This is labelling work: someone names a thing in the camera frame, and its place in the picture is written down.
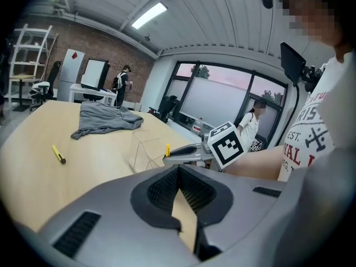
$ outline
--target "ceiling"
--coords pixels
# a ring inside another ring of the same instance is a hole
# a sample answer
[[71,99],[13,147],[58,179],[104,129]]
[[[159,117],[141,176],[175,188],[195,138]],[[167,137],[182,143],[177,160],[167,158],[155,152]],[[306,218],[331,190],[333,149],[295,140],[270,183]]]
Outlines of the ceiling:
[[[158,2],[167,11],[140,29],[131,27]],[[290,29],[291,18],[277,3],[270,10],[260,0],[56,0],[58,6],[110,26],[156,54],[226,51],[280,64],[279,45],[285,41],[309,65],[321,66],[333,55],[331,48]],[[27,12],[52,14],[51,7],[47,0],[33,0]],[[150,42],[144,39],[148,35]]]

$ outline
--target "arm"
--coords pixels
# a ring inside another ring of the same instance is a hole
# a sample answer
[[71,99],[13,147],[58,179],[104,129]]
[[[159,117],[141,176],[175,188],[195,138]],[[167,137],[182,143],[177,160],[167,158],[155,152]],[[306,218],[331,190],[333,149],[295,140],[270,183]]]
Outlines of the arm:
[[258,152],[249,152],[229,165],[225,172],[245,176],[277,180],[283,161],[283,146]]
[[241,134],[241,131],[243,130],[243,128],[247,125],[247,123],[251,120],[251,114],[252,113],[246,113],[245,116],[243,117],[243,119],[241,120],[241,122],[239,123],[237,129],[238,132]]

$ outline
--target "ceiling light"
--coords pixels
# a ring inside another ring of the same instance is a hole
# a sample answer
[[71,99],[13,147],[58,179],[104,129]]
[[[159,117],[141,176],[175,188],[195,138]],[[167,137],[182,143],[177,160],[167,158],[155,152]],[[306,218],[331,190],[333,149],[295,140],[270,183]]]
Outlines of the ceiling light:
[[149,9],[145,14],[143,14],[140,18],[136,20],[135,23],[132,24],[132,26],[136,29],[139,29],[142,27],[145,23],[147,23],[149,20],[153,19],[160,13],[166,11],[167,8],[162,4],[158,3],[157,5],[153,6],[151,9]]

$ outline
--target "yellow pen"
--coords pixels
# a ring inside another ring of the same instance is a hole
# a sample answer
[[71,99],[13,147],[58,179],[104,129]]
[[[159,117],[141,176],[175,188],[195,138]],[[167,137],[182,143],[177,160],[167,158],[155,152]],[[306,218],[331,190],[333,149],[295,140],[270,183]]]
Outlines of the yellow pen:
[[166,156],[169,156],[169,152],[170,152],[170,147],[169,147],[169,144],[167,144],[167,148],[166,148]]
[[66,163],[66,159],[64,157],[62,157],[62,155],[60,154],[60,152],[57,150],[55,145],[52,145],[52,149],[55,152],[55,154],[57,155],[59,161],[61,162],[61,164]]

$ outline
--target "black chair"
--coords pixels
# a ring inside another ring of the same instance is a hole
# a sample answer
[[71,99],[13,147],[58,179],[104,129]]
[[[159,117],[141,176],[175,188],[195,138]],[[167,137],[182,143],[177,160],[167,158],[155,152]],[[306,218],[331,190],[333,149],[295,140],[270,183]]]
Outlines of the black chair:
[[46,82],[35,83],[31,90],[29,91],[29,95],[32,100],[36,101],[37,104],[32,104],[29,107],[29,111],[32,112],[33,109],[40,107],[42,104],[53,97],[53,83],[60,71],[61,61],[55,61],[53,67],[48,75],[48,79]]
[[149,113],[154,115],[156,118],[161,120],[164,123],[167,123],[168,121],[168,114],[170,111],[173,110],[173,108],[178,104],[177,96],[170,96],[170,97],[165,97],[164,100],[161,102],[161,105],[158,109],[158,111],[152,107],[149,107]]
[[84,99],[89,99],[89,101],[99,101],[103,99],[103,96],[96,96],[90,94],[83,94]]

